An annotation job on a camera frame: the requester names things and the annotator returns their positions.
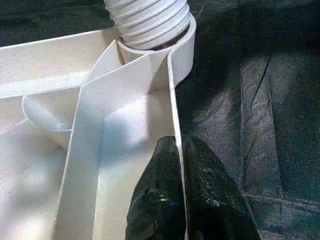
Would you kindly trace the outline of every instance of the black cloth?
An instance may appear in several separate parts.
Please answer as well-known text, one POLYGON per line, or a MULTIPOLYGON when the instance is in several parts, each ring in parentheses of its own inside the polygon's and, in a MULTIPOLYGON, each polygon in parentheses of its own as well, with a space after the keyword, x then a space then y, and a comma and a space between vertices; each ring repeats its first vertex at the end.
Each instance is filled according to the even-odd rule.
POLYGON ((127 214, 126 240, 259 240, 235 181, 198 138, 183 138, 186 201, 173 136, 158 140, 127 214))
POLYGON ((182 132, 224 164, 266 240, 320 239, 319 1, 208 2, 176 88, 182 132))

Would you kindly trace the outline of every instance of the white plastic panel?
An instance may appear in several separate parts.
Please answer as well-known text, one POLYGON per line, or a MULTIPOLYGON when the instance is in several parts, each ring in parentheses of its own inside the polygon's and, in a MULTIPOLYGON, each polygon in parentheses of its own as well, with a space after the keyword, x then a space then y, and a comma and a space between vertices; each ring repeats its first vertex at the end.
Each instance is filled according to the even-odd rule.
POLYGON ((0 47, 0 99, 80 85, 116 38, 111 27, 0 47))
POLYGON ((26 120, 0 135, 0 235, 49 239, 66 151, 26 120))

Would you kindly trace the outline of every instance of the dark floor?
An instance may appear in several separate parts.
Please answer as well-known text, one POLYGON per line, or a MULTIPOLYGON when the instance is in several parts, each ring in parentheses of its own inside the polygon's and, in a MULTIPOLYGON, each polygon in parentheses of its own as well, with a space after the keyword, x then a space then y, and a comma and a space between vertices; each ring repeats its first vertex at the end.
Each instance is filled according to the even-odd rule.
POLYGON ((319 3, 196 6, 194 66, 176 88, 183 133, 223 162, 262 239, 320 239, 319 3))

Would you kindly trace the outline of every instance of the white plastic box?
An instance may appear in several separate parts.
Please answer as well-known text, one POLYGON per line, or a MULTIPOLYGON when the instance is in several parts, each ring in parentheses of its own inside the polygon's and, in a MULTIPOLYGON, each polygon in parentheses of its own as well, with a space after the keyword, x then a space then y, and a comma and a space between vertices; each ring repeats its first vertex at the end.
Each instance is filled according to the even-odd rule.
POLYGON ((108 28, 0 48, 3 240, 123 240, 157 140, 181 151, 175 85, 196 23, 177 44, 132 50, 108 28))

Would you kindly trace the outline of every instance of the corrugated pipe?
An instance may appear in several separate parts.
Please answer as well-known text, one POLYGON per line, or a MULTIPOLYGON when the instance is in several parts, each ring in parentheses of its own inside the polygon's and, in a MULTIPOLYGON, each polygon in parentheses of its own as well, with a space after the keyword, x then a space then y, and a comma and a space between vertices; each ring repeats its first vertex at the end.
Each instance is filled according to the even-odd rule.
POLYGON ((104 0, 124 44, 148 50, 179 36, 190 24, 187 0, 104 0))

